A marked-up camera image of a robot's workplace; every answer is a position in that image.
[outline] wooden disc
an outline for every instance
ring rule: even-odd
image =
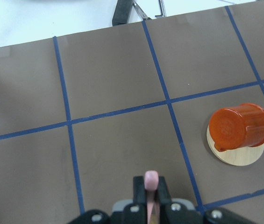
[[[234,166],[247,166],[258,160],[264,151],[264,144],[257,147],[242,147],[233,150],[218,152],[207,127],[207,142],[212,152],[223,162]]]

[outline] black object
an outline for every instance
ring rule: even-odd
[[[112,19],[112,25],[126,24],[131,13],[133,0],[118,0]]]
[[[100,210],[90,210],[69,224],[147,224],[146,190],[143,176],[133,178],[133,202],[109,217]],[[185,204],[173,202],[165,178],[159,177],[156,200],[160,205],[160,224],[255,224],[227,209],[215,208],[201,216]]]

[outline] screw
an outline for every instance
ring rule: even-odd
[[[220,219],[220,218],[222,218],[223,214],[222,214],[222,212],[220,212],[219,210],[213,210],[212,213],[211,213],[211,216],[212,216],[213,218],[218,218],[218,219]]]
[[[130,208],[130,211],[131,211],[131,212],[138,212],[138,211],[139,211],[139,206],[138,206],[138,205],[132,206],[132,207]]]
[[[93,222],[99,222],[100,220],[102,220],[103,216],[101,214],[96,214],[96,215],[93,215],[91,217],[91,221]]]
[[[178,204],[178,203],[171,204],[171,210],[172,211],[179,211],[180,209],[181,209],[180,204]]]

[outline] pink object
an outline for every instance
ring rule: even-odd
[[[159,184],[159,174],[157,171],[150,170],[146,171],[144,176],[144,187],[146,189],[147,195],[147,223],[150,223],[150,217],[152,209],[155,205],[155,213],[157,218],[159,218],[160,210],[158,203],[155,201],[156,190]]]

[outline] orange cup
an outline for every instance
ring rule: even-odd
[[[214,147],[223,152],[264,143],[264,108],[251,103],[217,110],[209,122]]]

